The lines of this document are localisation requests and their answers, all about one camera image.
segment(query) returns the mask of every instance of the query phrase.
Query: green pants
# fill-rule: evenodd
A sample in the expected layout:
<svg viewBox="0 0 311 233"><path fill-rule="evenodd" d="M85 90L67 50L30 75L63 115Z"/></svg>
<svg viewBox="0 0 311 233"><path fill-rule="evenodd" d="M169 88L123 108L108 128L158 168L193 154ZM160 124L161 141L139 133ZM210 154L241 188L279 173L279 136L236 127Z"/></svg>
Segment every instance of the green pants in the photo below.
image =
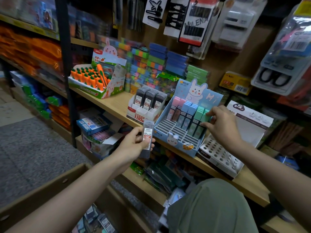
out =
<svg viewBox="0 0 311 233"><path fill-rule="evenodd" d="M212 178L198 184L171 205L170 233L257 233L243 194L228 182Z"/></svg>

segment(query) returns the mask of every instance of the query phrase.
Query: rabbit ears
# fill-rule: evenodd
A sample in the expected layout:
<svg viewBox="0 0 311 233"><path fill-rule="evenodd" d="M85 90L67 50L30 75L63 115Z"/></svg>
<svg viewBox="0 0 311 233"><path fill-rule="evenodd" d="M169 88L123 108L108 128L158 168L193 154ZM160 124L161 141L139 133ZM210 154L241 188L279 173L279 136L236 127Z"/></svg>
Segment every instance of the rabbit ears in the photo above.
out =
<svg viewBox="0 0 311 233"><path fill-rule="evenodd" d="M173 133L169 132L168 133L168 137L169 138L175 138L176 140L178 140L179 136L177 134L173 135Z"/></svg>
<svg viewBox="0 0 311 233"><path fill-rule="evenodd" d="M107 46L109 46L109 45L110 45L109 38L106 38L106 45L107 45Z"/></svg>

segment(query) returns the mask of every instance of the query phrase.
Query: scissors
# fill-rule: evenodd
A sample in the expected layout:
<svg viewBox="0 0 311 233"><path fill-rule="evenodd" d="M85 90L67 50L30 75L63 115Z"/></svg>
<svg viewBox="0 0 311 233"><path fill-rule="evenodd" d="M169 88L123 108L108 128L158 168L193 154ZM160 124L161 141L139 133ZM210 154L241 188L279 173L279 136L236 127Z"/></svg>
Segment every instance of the scissors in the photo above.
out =
<svg viewBox="0 0 311 233"><path fill-rule="evenodd" d="M271 81L272 85L276 87L285 86L286 84L288 84L291 78L292 76L290 75L282 74L278 71L270 70L268 68L264 68L258 77L259 81L263 83L268 83Z"/></svg>

